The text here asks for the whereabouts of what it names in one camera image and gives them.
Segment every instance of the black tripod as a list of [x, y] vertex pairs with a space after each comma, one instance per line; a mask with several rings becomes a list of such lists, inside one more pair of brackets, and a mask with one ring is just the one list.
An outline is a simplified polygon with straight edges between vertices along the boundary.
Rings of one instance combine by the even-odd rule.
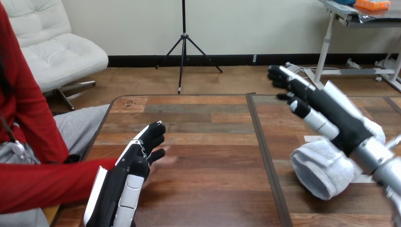
[[[174, 50], [174, 48], [181, 42], [181, 40], [183, 41], [183, 51], [181, 53], [181, 69], [180, 69], [180, 81], [178, 82], [178, 94], [181, 93], [181, 79], [183, 77], [183, 67], [185, 65], [186, 59], [187, 59], [187, 40], [189, 40], [189, 42], [191, 42], [196, 49], [198, 49], [203, 56], [205, 56], [207, 59], [209, 59], [209, 62], [211, 65], [214, 65], [214, 63], [212, 62], [212, 60], [210, 59], [210, 57], [208, 55], [205, 54], [205, 52], [203, 52], [193, 41], [192, 39], [189, 38], [189, 35], [187, 35], [186, 33], [186, 29], [185, 29], [185, 0], [183, 0], [183, 34], [181, 35], [181, 38], [177, 41], [177, 43], [171, 48], [171, 50], [167, 53], [166, 56], [164, 56], [163, 60], [161, 61], [160, 64], [158, 64], [156, 66], [156, 69], [158, 69], [162, 63], [166, 60], [167, 56], [170, 55], [170, 53]], [[223, 70], [221, 70], [219, 68], [219, 66], [215, 65], [215, 67], [220, 71], [223, 72]]]

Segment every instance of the red sweater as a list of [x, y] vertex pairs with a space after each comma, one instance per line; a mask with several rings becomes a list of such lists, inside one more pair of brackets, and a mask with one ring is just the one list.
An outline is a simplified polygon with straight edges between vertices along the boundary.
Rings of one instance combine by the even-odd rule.
[[[0, 111], [16, 138], [29, 143], [42, 163], [62, 163], [69, 151], [1, 3], [0, 62], [14, 89], [8, 99], [0, 91]], [[6, 131], [0, 128], [0, 143], [9, 141]], [[66, 165], [0, 164], [0, 213], [88, 198], [99, 166], [112, 168], [115, 161], [113, 158]]]

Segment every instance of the white armchair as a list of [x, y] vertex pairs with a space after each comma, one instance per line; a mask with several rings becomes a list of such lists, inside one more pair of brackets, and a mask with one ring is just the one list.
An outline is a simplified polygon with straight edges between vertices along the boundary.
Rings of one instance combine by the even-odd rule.
[[43, 93], [95, 85], [95, 81], [64, 85], [107, 67], [107, 54], [96, 44], [71, 33], [61, 0], [1, 0], [22, 53]]

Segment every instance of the white wall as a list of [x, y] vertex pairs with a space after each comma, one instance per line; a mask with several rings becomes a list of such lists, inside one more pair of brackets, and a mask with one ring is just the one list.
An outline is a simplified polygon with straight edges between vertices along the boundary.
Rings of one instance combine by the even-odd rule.
[[[180, 0], [63, 3], [73, 33], [108, 55], [165, 55], [182, 33]], [[210, 55], [319, 53], [329, 21], [318, 0], [187, 0], [186, 9], [187, 33]], [[400, 31], [346, 28], [336, 22], [329, 52], [387, 52]], [[189, 46], [188, 54], [200, 54]]]

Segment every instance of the metal arm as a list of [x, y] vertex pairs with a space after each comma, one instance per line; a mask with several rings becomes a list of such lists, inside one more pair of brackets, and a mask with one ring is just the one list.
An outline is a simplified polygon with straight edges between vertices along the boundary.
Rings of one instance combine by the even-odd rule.
[[269, 70], [269, 78], [276, 85], [279, 81], [280, 87], [284, 83], [290, 91], [286, 99], [291, 111], [329, 138], [382, 186], [392, 202], [393, 226], [401, 227], [401, 158], [391, 151], [400, 143], [401, 136], [386, 146], [376, 141], [370, 129], [363, 125], [362, 113], [332, 83], [318, 90], [284, 67]]

